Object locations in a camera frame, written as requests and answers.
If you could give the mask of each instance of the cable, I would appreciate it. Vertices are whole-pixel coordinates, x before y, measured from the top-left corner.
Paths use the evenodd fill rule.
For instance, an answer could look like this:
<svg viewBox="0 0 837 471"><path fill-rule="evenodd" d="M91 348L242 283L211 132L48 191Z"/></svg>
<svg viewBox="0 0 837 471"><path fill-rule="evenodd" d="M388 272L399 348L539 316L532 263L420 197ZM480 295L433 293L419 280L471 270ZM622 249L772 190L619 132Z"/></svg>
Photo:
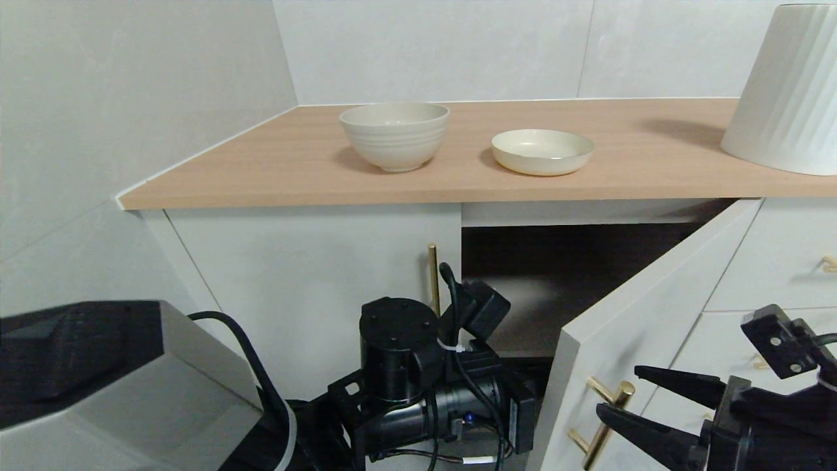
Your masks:
<svg viewBox="0 0 837 471"><path fill-rule="evenodd" d="M270 412L276 419L279 429L282 430L285 428L285 424L290 424L290 418L288 417L288 410L285 408L285 402L282 401L281 396L279 396L279 392L276 391L275 386L273 386L273 383L270 381L270 377L264 369L261 360L259 360L259 355L256 354L253 344L251 344L250 339L247 338L247 334L244 332L244 329L242 329L233 318L218 311L201 311L200 313L189 314L188 317L191 320L215 319L226 325L227 328L232 331L236 340L238 340L241 345L241 350L244 351L244 356L250 363L250 368L253 369L256 380L261 385L262 391L267 394L268 401L267 404L265 404L266 408L270 409Z"/></svg>
<svg viewBox="0 0 837 471"><path fill-rule="evenodd" d="M506 452L503 454L504 458L509 458L511 453L513 452L513 448L511 445L506 447ZM432 458L433 454L431 452L425 452L424 450L417 450L414 448L395 448L392 450L387 450L379 455L378 459L385 459L391 458L393 456L402 456L402 455L413 455L413 456L423 456L426 458ZM437 454L436 458L439 461L444 461L446 463L456 463L456 464L482 464L485 460L481 458L485 457L462 457L462 456L453 456L448 454ZM492 461L496 461L496 457L491 457Z"/></svg>
<svg viewBox="0 0 837 471"><path fill-rule="evenodd" d="M445 262L439 264L439 274L441 275L442 279L444 280L445 284L448 285L448 289L450 290L450 303L451 303L451 333L448 342L450 344L456 345L459 344L459 336L460 336L460 326L459 326L459 300L457 299L456 293L456 279L454 277L454 271L450 268ZM451 355L454 356L454 365L456 369L459 371L462 378L465 379L465 384L468 385L468 389L477 399L480 400L489 410L491 413L494 422L497 424L497 460L495 461L494 470L495 471L502 471L503 469L503 461L506 458L505 454L505 447L506 447L506 433L505 428L503 427L503 421L500 416L500 411L497 410L497 406L494 402L492 402L485 393L474 383L474 380L471 379L468 372L465 371L465 368L462 366L462 360L460 359L459 354L453 352Z"/></svg>
<svg viewBox="0 0 837 471"><path fill-rule="evenodd" d="M436 461L439 459L439 404L436 403L436 393L432 388L425 394L429 407L433 410L433 453L430 454L430 465L427 471L436 468Z"/></svg>
<svg viewBox="0 0 837 471"><path fill-rule="evenodd" d="M819 345L837 344L837 334L817 335L817 337L814 340Z"/></svg>

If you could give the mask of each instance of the shallow dish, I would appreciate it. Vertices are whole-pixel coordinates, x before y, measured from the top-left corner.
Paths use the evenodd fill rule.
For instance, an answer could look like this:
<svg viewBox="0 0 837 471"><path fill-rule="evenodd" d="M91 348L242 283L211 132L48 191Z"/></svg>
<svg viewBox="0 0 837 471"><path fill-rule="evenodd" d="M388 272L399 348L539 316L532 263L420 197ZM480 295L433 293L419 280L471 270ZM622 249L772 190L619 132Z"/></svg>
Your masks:
<svg viewBox="0 0 837 471"><path fill-rule="evenodd" d="M408 172L427 163L442 145L450 110L423 102L356 106L340 115L352 147L387 172Z"/></svg>
<svg viewBox="0 0 837 471"><path fill-rule="evenodd" d="M491 139L494 159L527 175L551 177L575 172L593 153L593 141L565 131L516 129Z"/></svg>

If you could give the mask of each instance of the pleated lampshade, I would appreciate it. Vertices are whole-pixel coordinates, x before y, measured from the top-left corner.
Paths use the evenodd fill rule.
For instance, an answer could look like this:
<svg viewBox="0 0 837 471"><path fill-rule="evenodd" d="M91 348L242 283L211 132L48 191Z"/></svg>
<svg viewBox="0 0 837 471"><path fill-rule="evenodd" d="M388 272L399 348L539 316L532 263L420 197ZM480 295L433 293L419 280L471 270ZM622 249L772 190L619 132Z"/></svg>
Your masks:
<svg viewBox="0 0 837 471"><path fill-rule="evenodd" d="M837 4L776 8L721 148L770 168L837 175Z"/></svg>

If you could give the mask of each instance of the gold handle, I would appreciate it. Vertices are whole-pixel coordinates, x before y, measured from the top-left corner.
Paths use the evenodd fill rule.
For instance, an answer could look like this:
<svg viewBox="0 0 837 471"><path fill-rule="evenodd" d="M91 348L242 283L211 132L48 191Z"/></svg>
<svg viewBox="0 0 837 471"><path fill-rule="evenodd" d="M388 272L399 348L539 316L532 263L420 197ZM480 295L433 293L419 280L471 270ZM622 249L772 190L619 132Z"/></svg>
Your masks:
<svg viewBox="0 0 837 471"><path fill-rule="evenodd" d="M824 256L823 257L823 272L837 273L837 257Z"/></svg>
<svg viewBox="0 0 837 471"><path fill-rule="evenodd" d="M442 306L439 303L439 258L436 256L436 244L427 246L428 260L430 262L430 290L433 294L433 310L436 317L442 315Z"/></svg>
<svg viewBox="0 0 837 471"><path fill-rule="evenodd" d="M628 381L622 381L619 383L619 388L616 390L616 394L604 387L604 385L596 378L588 379L587 387L596 391L596 393L608 404L619 409L624 409L628 405L628 401L630 401L631 396L633 396L636 392L634 385L630 384ZM584 460L581 463L581 467L584 471L589 471L589 469L596 463L598 455L602 452L604 445L610 437L610 427L604 424L599 424L596 434L593 435L593 441L590 443L587 443L587 441L584 440L581 435L575 431L575 429L571 429L568 435L584 452Z"/></svg>
<svg viewBox="0 0 837 471"><path fill-rule="evenodd" d="M756 361L752 364L752 367L755 368L756 370L766 370L766 369L770 368L770 365L768 365L768 362L764 361L763 356L761 356L759 354L755 354L755 356L753 358L755 358Z"/></svg>

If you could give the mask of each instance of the white wall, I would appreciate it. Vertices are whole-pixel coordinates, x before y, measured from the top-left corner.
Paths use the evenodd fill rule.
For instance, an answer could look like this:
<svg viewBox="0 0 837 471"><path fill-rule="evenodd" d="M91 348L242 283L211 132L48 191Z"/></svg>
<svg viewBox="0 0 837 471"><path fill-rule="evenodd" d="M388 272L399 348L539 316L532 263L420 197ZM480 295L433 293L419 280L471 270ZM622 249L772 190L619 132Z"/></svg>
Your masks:
<svg viewBox="0 0 837 471"><path fill-rule="evenodd" d="M273 8L3 0L0 314L92 298L197 307L116 193L296 105Z"/></svg>
<svg viewBox="0 0 837 471"><path fill-rule="evenodd" d="M739 96L799 0L273 0L302 105Z"/></svg>

